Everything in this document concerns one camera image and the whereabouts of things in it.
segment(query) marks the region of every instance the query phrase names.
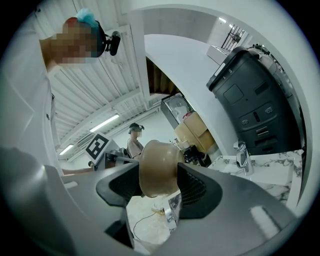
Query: faucet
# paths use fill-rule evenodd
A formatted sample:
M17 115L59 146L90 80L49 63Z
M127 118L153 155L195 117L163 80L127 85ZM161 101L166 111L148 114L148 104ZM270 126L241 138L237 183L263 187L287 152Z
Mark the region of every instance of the faucet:
M254 173L254 167L251 162L246 143L241 140L236 141L233 147L238 151L236 154L236 165L244 171L244 175L250 176Z

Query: white wall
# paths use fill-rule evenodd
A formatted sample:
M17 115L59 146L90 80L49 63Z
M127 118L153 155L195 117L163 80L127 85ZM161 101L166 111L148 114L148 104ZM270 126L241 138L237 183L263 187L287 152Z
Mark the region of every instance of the white wall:
M177 136L171 124L165 115L159 111L151 117L138 122L138 125L144 126L142 137L138 138L139 142L145 146L151 140L158 140L160 142L169 143ZM120 148L127 148L127 141L130 138L128 130L121 132L112 139L118 144Z
M207 43L212 46L222 47L224 41L226 40L228 33L230 31L229 27L230 22L226 21L226 23L217 19L214 24L212 31L209 35Z
M239 42L238 45L243 46L244 48L252 47L252 45L258 44L258 40L254 38L252 35L248 34L246 38L241 42Z
M162 34L207 42L216 16L178 8L148 9L143 12L144 34Z
M179 88L208 127L223 155L235 155L235 129L220 102L206 87L219 65L207 56L209 44L162 34L144 36L145 52Z
M62 169L65 170L78 170L82 168L88 168L88 162L90 161L90 158L84 154L80 157L78 157L75 161L73 162L66 162L64 160L59 160L60 161L60 166Z
M151 140L169 143L169 140L173 141L177 137L171 124L161 111L147 119L142 120L141 122L138 122L138 125L144 126L142 137L138 139L143 146L145 146ZM126 129L118 135L112 137L112 139L120 148L127 148L127 141L130 138L128 130L129 129ZM89 161L89 157L84 154L73 162L65 162L61 160L60 164L62 169L78 170L82 168L88 168Z

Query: person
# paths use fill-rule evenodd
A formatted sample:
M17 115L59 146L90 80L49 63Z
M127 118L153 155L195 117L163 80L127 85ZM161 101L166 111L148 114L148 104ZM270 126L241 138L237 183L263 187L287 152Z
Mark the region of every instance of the person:
M75 170L62 169L62 171L63 171L63 175L85 174L85 173L93 172L94 168L89 167L89 168L82 168L82 169L75 169Z
M32 18L16 31L0 63L0 102L8 109L0 116L5 120L0 124L5 134L0 137L0 147L18 148L43 165L55 167L60 175L72 174L74 171L61 169L57 158L59 143L48 72L57 65L84 64L98 58L106 49L106 35L88 9L68 18L60 33L46 39L39 38Z
M129 126L130 138L128 139L126 146L129 156L133 159L140 159L144 146L138 141L138 137L142 136L142 130L145 128L142 125L135 122Z

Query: black cable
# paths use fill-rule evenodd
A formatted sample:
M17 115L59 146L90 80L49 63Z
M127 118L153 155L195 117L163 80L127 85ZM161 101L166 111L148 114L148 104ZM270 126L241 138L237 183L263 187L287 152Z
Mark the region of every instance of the black cable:
M72 0L72 3L73 3L73 6L74 6L75 11L78 12L78 10L77 10L77 8L76 8L76 5L75 5L75 1Z
M152 214L152 215L150 215L150 216L148 216L148 217L144 217L144 218L140 219L140 220L134 225L134 227L133 227L133 234L135 235L135 237L136 237L137 239L141 240L141 239L136 235L136 233L135 233L136 225L137 225L140 221L142 221L142 220L144 220L144 219L146 219L146 218L149 218L149 217L151 217L151 216L153 216L153 215L155 215L155 214L156 214L156 213L154 213L154 214Z

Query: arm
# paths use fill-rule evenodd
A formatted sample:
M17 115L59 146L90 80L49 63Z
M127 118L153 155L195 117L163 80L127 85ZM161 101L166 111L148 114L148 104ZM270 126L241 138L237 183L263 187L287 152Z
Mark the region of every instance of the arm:
M94 171L93 167L89 168L83 168L83 169L78 169L78 170L66 170L62 169L64 175L70 175L70 174L84 174L84 173L90 173Z
M140 156L141 156L141 153L140 153L140 154L138 154L138 155L136 155L136 156L134 156L134 157L133 157L133 159L137 159L137 160L139 160L139 159L140 159Z

